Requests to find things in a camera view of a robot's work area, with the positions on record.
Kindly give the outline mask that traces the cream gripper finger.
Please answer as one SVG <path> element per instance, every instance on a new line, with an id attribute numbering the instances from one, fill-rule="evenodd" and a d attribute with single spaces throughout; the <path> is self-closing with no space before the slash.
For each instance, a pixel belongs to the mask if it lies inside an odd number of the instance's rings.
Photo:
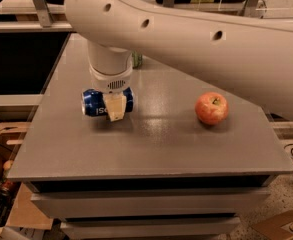
<path id="1" fill-rule="evenodd" d="M 111 122 L 124 118 L 127 98 L 123 93 L 104 94 L 103 101 Z"/>

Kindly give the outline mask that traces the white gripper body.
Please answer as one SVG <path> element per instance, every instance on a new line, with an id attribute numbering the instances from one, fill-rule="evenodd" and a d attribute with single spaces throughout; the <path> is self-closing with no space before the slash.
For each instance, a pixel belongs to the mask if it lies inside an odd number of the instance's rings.
<path id="1" fill-rule="evenodd" d="M 120 73 L 109 75 L 97 71 L 93 66 L 89 67 L 92 87 L 102 93 L 120 93 L 130 86 L 133 69 L 129 66 Z"/>

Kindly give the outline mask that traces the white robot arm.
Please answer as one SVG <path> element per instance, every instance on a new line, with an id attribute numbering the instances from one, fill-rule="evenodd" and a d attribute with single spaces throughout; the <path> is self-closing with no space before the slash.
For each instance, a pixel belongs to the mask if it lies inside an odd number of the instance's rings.
<path id="1" fill-rule="evenodd" d="M 293 120 L 293 23 L 142 0 L 64 0 L 64 6 L 88 42 L 92 82 L 103 93 L 128 87 L 136 51 Z"/>

